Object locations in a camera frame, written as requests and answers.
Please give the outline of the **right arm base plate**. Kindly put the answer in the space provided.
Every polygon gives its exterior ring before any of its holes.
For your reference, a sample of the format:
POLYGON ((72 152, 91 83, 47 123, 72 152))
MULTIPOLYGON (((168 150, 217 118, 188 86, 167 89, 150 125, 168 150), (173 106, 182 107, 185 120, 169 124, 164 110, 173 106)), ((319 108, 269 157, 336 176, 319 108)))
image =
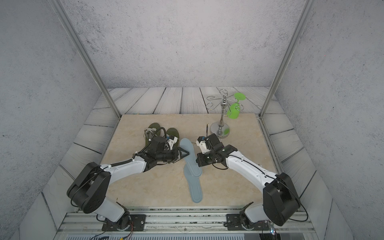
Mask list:
POLYGON ((223 226, 229 231, 266 231, 267 221, 251 222, 245 214, 227 214, 223 226))

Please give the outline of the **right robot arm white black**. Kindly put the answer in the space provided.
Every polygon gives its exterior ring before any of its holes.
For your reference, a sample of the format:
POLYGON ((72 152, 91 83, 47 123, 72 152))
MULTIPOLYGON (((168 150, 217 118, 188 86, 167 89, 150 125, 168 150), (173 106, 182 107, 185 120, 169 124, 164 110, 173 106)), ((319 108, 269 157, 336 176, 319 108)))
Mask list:
POLYGON ((289 175, 262 168, 232 145, 224 146, 216 134, 199 137, 196 144, 202 151, 196 159, 199 167, 222 164, 250 181, 263 194, 261 204, 252 202, 240 211, 239 221, 245 230, 253 230, 255 224, 264 221, 281 227, 293 220, 302 203, 289 175))

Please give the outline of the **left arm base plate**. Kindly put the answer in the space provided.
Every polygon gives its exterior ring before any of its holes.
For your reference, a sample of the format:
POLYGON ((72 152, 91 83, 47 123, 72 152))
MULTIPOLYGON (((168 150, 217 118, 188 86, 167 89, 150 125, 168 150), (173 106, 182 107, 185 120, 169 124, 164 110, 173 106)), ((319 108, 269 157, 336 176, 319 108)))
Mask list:
POLYGON ((146 223, 146 215, 123 215, 117 222, 104 220, 104 232, 142 232, 146 223))

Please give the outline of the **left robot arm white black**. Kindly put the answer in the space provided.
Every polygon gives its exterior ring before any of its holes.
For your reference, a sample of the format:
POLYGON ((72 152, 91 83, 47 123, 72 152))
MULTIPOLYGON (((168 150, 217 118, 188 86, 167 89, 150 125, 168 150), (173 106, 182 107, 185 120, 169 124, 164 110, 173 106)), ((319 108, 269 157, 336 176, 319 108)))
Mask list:
POLYGON ((177 161, 194 154, 190 140, 184 138, 177 145, 176 137, 153 137, 132 158, 106 165, 87 164, 67 191, 71 204, 85 214, 96 213, 118 231, 133 231, 130 212, 107 198, 109 186, 123 178, 140 174, 152 168, 177 161))

